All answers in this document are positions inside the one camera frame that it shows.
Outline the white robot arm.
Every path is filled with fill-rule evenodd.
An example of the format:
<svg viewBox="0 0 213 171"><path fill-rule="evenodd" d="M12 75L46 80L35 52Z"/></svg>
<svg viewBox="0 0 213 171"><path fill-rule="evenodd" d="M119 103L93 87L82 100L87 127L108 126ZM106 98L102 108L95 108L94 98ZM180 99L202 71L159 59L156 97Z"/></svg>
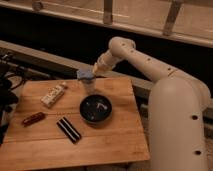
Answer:
<svg viewBox="0 0 213 171"><path fill-rule="evenodd" d="M136 49L133 40L113 37L94 64L103 74L122 60L153 82L149 99L151 171L208 171L203 111L211 93L194 76Z"/></svg>

